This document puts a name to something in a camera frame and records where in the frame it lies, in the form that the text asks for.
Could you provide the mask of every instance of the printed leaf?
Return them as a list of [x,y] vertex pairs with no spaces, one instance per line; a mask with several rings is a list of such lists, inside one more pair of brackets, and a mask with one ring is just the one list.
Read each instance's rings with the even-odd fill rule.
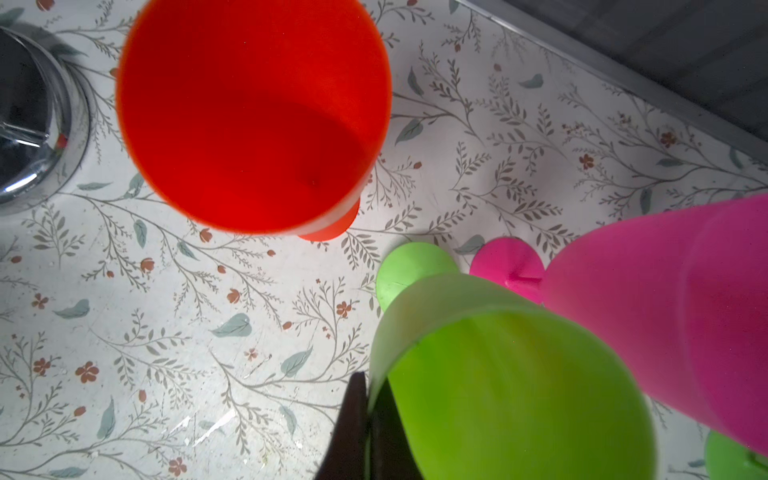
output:
[[679,167],[682,164],[683,162],[675,160],[674,158],[662,158],[656,162],[656,165],[660,165],[662,167]]
[[408,86],[413,90],[413,93],[419,97],[424,95],[424,91],[419,87],[419,83],[416,81],[416,74],[413,73],[413,67],[411,67],[411,73],[408,74]]
[[485,245],[485,238],[483,238],[482,235],[474,235],[472,238],[467,240],[464,245],[453,249],[453,251],[459,255],[470,255],[477,253],[483,245]]
[[77,478],[87,471],[87,468],[68,467],[61,470],[51,470],[48,474],[54,478]]
[[412,119],[405,128],[402,129],[400,132],[400,135],[397,136],[397,140],[395,140],[395,145],[397,145],[401,141],[411,140],[412,138],[418,137],[422,132],[424,131],[424,126],[422,125],[422,121],[418,118]]
[[537,73],[531,77],[531,80],[521,81],[519,84],[523,88],[541,88],[544,84],[544,77],[542,77],[540,73]]
[[107,185],[112,185],[112,183],[110,182],[108,184],[100,184],[98,182],[91,182],[89,184],[78,184],[78,188],[80,190],[91,191],[91,190],[98,190],[100,188],[104,188]]
[[108,439],[114,430],[114,399],[110,399],[109,406],[101,414],[101,426],[96,433],[97,439]]
[[646,188],[640,193],[640,209],[642,210],[643,215],[650,212],[650,196],[652,193],[650,188]]
[[136,241],[139,243],[139,247],[144,248],[147,244],[147,224],[137,219],[134,222],[134,231],[136,232]]
[[192,250],[190,250],[189,246],[187,245],[187,242],[183,240],[179,240],[179,244],[177,245],[179,247],[179,251],[186,257],[190,257],[193,260],[197,260],[197,257],[194,256],[194,253],[192,253]]
[[7,12],[0,13],[0,27],[10,27],[24,13],[23,8],[11,8]]
[[280,371],[285,373],[285,376],[288,378],[296,376],[299,370],[301,370],[301,367],[304,366],[307,359],[310,357],[313,348],[314,347],[311,346],[310,349],[305,352],[294,353],[288,357],[280,366]]
[[73,319],[82,318],[88,315],[88,312],[90,311],[91,306],[88,304],[88,300],[84,298],[77,302],[74,306],[65,308],[63,310],[54,311],[54,313],[63,319]]
[[293,438],[293,433],[296,431],[297,425],[296,416],[288,407],[282,405],[280,406],[280,413],[283,414],[283,417],[286,420],[286,427],[288,427],[288,433],[290,433],[291,438]]
[[59,43],[50,47],[48,51],[50,51],[51,55],[53,55],[54,57],[61,57],[63,55],[69,55],[69,56],[85,55],[87,57],[87,55],[82,51],[79,51],[78,49],[70,47],[69,45],[65,45],[63,43]]
[[133,178],[131,178],[131,181],[128,182],[128,191],[125,192],[125,195],[123,195],[123,198],[136,198],[139,195],[139,192],[141,191],[141,188],[144,186],[144,178],[141,176],[141,174],[135,174]]
[[224,338],[225,336],[249,336],[252,327],[250,319],[245,313],[238,313],[215,330],[211,330],[215,336]]
[[[201,421],[199,421],[197,424],[200,426],[200,428],[202,428],[202,429],[203,429],[203,430],[205,430],[206,432],[207,432],[208,430],[210,430],[210,428],[211,428],[212,426],[216,425],[215,423],[213,423],[213,422],[208,422],[207,420],[201,420]],[[226,434],[224,433],[224,429],[223,429],[223,427],[219,427],[218,429],[216,429],[216,430],[214,430],[214,431],[215,431],[215,432],[219,432],[221,435],[226,435]]]
[[739,160],[739,157],[737,155],[736,149],[731,147],[730,152],[728,153],[728,158],[730,158],[730,163],[734,165],[734,167],[738,168],[739,170],[744,169],[744,164],[741,163],[741,160]]

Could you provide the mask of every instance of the pink cup base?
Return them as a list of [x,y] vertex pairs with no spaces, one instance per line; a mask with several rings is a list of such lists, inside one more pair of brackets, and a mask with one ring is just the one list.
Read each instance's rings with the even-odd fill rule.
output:
[[477,252],[469,274],[491,280],[518,295],[541,304],[539,289],[544,278],[544,264],[538,253],[517,238],[497,238]]

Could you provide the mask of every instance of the red cup base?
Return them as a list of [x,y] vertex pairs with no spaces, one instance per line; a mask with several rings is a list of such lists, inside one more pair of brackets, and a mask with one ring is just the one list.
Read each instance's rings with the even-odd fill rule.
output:
[[357,211],[360,209],[360,199],[357,199],[355,206],[352,207],[343,217],[339,218],[335,223],[328,227],[318,230],[314,233],[308,233],[307,235],[299,235],[299,238],[309,240],[310,242],[327,242],[333,240],[342,233],[346,232],[352,222],[357,217]]

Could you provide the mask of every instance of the floral countertop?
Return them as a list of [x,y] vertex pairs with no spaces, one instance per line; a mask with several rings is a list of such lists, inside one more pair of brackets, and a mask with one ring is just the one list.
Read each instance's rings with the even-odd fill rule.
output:
[[[309,243],[195,224],[137,175],[114,69],[140,0],[0,0],[85,85],[94,128],[59,194],[0,218],[0,478],[312,478],[393,247],[467,270],[512,235],[548,262],[606,223],[768,189],[766,164],[458,3],[366,1],[389,136],[353,227]],[[706,478],[706,429],[649,406],[659,478]]]

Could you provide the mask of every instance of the brown flower print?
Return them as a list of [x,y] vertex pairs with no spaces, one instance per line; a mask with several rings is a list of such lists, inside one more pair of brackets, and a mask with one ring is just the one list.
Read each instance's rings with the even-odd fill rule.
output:
[[45,376],[45,370],[51,368],[51,361],[46,361],[45,359],[39,359],[37,362],[35,362],[35,367],[32,369],[33,372],[37,373],[40,376]]
[[168,471],[174,474],[174,477],[181,475],[187,471],[187,466],[181,461],[181,457],[177,457],[175,460],[168,462]]
[[36,306],[40,310],[44,310],[46,303],[48,303],[48,298],[46,296],[42,296],[40,293],[36,293],[35,301],[32,302],[32,306]]
[[74,374],[80,376],[80,381],[83,383],[95,382],[98,367],[93,362],[86,362],[85,365],[75,370]]
[[352,311],[352,305],[347,305],[346,302],[341,302],[336,305],[336,314],[342,318],[346,318],[346,314]]
[[35,0],[35,3],[37,4],[38,8],[40,8],[41,11],[47,12],[51,8],[53,8],[53,5],[56,3],[53,0]]
[[227,294],[227,300],[230,301],[230,303],[237,303],[240,301],[240,292],[235,290],[234,288],[230,288],[230,292]]
[[669,148],[677,143],[677,137],[675,137],[672,132],[668,131],[661,134],[660,141],[662,145],[664,145],[666,148]]
[[152,270],[154,270],[154,260],[152,260],[151,258],[145,258],[141,261],[141,263],[139,264],[139,267],[141,268],[141,271],[144,273],[151,272]]
[[594,158],[587,154],[584,154],[583,157],[579,157],[578,160],[581,162],[581,165],[585,170],[589,170],[590,168],[594,167]]
[[210,228],[203,228],[202,230],[200,230],[201,242],[208,243],[212,238],[214,238],[214,235],[210,232]]

